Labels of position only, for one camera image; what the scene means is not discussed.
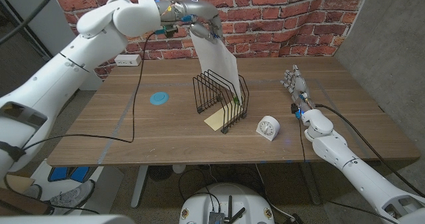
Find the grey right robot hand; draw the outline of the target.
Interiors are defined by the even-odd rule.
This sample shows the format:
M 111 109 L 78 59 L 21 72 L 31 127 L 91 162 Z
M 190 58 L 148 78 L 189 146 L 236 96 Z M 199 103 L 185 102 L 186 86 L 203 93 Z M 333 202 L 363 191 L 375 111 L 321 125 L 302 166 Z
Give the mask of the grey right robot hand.
M 293 65 L 292 71 L 285 71 L 284 79 L 281 80 L 280 83 L 291 94 L 294 104 L 301 112 L 315 109 L 315 104 L 311 99 L 309 88 L 297 65 Z

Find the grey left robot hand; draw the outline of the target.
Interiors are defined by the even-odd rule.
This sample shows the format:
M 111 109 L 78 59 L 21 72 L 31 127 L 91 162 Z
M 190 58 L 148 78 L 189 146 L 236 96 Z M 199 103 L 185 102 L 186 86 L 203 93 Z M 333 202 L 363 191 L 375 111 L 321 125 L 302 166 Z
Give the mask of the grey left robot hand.
M 201 0 L 155 0 L 161 18 L 157 34 L 171 38 L 178 32 L 177 24 L 188 25 L 198 38 L 216 44 L 223 36 L 218 9 Z

